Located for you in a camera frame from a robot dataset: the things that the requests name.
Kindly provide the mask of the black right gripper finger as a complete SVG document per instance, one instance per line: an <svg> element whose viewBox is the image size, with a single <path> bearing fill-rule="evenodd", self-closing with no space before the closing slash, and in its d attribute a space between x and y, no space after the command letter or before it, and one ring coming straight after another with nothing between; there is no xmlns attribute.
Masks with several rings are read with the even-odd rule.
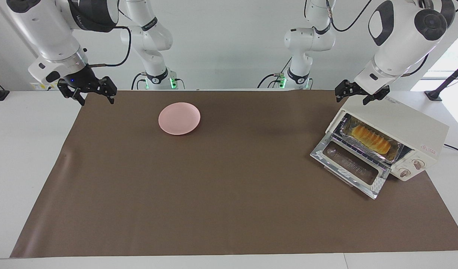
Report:
<svg viewBox="0 0 458 269"><path fill-rule="evenodd" d="M114 98L117 94L117 87L111 78L109 78L109 76L105 76L100 80L100 94L107 97L111 105L114 104Z"/></svg>
<svg viewBox="0 0 458 269"><path fill-rule="evenodd" d="M71 98L77 101L81 106L84 106L85 99L81 96L79 89L71 90L68 84L58 84L58 89L65 98Z"/></svg>

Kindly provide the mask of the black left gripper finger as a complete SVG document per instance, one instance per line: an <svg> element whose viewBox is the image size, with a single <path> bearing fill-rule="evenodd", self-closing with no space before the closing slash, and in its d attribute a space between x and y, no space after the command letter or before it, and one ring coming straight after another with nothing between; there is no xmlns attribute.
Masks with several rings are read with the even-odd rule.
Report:
<svg viewBox="0 0 458 269"><path fill-rule="evenodd" d="M338 86L335 87L335 98L336 102L341 102L345 97L354 95L353 91L354 83L348 80L343 80Z"/></svg>
<svg viewBox="0 0 458 269"><path fill-rule="evenodd" d="M369 102L375 101L375 100L382 100L384 97L386 97L390 92L390 86L385 86L381 88L378 92L375 94L367 95L362 101L363 105L369 104Z"/></svg>

